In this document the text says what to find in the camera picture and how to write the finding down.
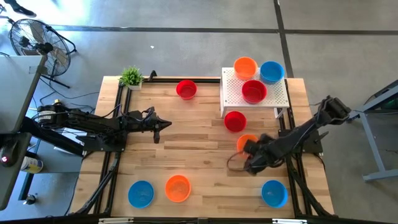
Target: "red bowl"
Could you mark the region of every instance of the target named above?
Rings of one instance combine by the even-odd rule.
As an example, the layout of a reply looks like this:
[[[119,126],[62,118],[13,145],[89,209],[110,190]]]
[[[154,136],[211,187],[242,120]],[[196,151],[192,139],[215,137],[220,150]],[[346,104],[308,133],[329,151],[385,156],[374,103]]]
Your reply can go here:
[[[178,83],[175,91],[183,100],[190,100],[195,96],[197,86],[191,80],[182,80]]]
[[[226,128],[232,132],[242,131],[246,127],[246,123],[246,118],[238,111],[231,111],[224,118]]]
[[[249,80],[242,86],[242,95],[246,102],[256,104],[267,96],[267,88],[258,80]]]

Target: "gray metal stand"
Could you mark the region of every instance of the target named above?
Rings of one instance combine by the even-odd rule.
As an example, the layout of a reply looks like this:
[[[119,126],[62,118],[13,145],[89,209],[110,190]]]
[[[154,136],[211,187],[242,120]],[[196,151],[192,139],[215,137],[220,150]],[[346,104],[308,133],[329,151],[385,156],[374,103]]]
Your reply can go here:
[[[383,161],[380,157],[379,149],[377,148],[377,144],[375,141],[376,137],[372,133],[371,126],[369,125],[369,121],[367,118],[368,114],[377,112],[377,111],[373,111],[374,109],[380,108],[381,105],[383,105],[384,103],[389,102],[397,97],[398,97],[398,86],[395,86],[394,88],[391,88],[390,90],[381,94],[377,98],[366,103],[362,107],[352,111],[349,115],[348,121],[352,121],[356,118],[361,118],[363,128],[365,130],[366,136],[368,138],[369,144],[370,144],[372,152],[373,152],[374,159],[376,160],[376,164],[379,169],[379,172],[374,172],[372,174],[364,175],[363,179],[366,182],[370,181],[370,180],[379,180],[379,179],[385,179],[385,178],[389,178],[389,177],[398,177],[398,169],[386,170],[386,168],[384,167]],[[396,118],[398,119],[398,112],[397,112],[397,114],[394,114],[395,112],[397,112],[397,111],[387,110],[386,113],[391,113],[391,115],[389,115],[389,116],[396,116]]]

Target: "plastic bowl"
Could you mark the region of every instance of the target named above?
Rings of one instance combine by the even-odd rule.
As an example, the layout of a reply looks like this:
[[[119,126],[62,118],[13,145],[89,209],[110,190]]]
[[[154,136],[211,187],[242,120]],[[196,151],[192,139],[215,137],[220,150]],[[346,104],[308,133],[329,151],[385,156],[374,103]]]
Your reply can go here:
[[[256,104],[267,96],[267,88],[258,80],[249,80],[242,86],[242,95],[246,102]]]
[[[166,196],[172,202],[183,202],[191,193],[191,183],[182,175],[172,176],[166,183]]]
[[[261,197],[272,208],[282,208],[287,202],[286,187],[277,180],[268,180],[261,190]]]
[[[284,68],[277,62],[266,62],[260,68],[261,80],[268,84],[274,84],[283,79]]]
[[[133,207],[145,208],[154,199],[154,188],[147,181],[137,181],[130,187],[128,198]]]
[[[240,57],[234,63],[235,75],[240,80],[251,79],[257,73],[258,65],[249,57]]]
[[[241,152],[243,151],[244,145],[246,144],[246,141],[252,140],[252,141],[258,141],[258,138],[253,135],[253,134],[244,134],[241,137],[239,137],[238,141],[236,142],[236,152]],[[247,159],[249,157],[249,154],[247,153],[240,153],[241,157]]]
[[[190,100],[195,96],[197,86],[191,80],[182,80],[178,83],[175,91],[183,100]]]
[[[225,116],[224,124],[232,132],[242,131],[246,127],[246,118],[241,112],[231,111]]]

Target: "blue bowl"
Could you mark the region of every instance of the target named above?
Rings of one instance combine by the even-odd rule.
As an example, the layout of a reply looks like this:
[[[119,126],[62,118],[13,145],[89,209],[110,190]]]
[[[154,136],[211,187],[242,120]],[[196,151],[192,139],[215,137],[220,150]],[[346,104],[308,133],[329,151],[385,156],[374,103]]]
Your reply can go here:
[[[267,84],[274,84],[284,78],[285,70],[277,62],[266,62],[260,68],[261,80]]]
[[[282,208],[287,202],[286,187],[277,180],[268,180],[261,190],[261,197],[272,208]]]
[[[147,181],[137,181],[130,187],[128,197],[133,207],[145,208],[154,199],[154,188]]]

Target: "white pot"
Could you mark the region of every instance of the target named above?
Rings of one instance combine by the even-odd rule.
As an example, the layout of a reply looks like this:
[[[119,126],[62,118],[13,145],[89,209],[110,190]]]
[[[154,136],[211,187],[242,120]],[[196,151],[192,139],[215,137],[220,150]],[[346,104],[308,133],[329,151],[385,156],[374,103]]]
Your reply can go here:
[[[128,87],[129,87],[129,89],[132,90],[132,91],[141,90],[142,82],[140,82],[139,85],[135,85],[135,86],[129,85]]]

